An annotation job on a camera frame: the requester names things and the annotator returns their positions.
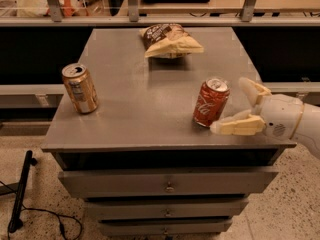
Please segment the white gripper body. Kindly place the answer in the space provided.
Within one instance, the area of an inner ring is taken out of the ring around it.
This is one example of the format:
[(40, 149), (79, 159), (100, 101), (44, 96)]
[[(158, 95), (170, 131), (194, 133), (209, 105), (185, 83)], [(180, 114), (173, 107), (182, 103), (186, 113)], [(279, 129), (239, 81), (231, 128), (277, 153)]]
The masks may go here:
[(290, 139), (304, 110), (303, 102), (295, 97), (276, 94), (264, 96), (255, 113), (265, 122), (263, 132), (278, 139)]

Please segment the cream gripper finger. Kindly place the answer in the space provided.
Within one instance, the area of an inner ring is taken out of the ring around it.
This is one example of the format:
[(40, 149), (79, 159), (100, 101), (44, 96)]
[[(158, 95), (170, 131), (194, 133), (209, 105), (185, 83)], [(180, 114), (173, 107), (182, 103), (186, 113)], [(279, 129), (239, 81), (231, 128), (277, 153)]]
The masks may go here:
[(233, 116), (222, 118), (211, 124), (210, 130), (218, 135), (253, 136), (265, 128), (265, 121), (250, 110), (241, 111)]
[(260, 104), (263, 97), (271, 95), (270, 89), (248, 78), (241, 77), (238, 84), (252, 107)]

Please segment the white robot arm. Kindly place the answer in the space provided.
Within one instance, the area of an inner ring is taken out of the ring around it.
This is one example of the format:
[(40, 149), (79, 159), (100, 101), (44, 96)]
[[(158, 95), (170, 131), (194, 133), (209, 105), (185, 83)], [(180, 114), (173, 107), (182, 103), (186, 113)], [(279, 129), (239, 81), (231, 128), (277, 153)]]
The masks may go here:
[(320, 159), (319, 107), (296, 97), (272, 94), (267, 87), (245, 77), (238, 83), (251, 109), (213, 122), (210, 130), (214, 134), (253, 136), (263, 133), (300, 143)]

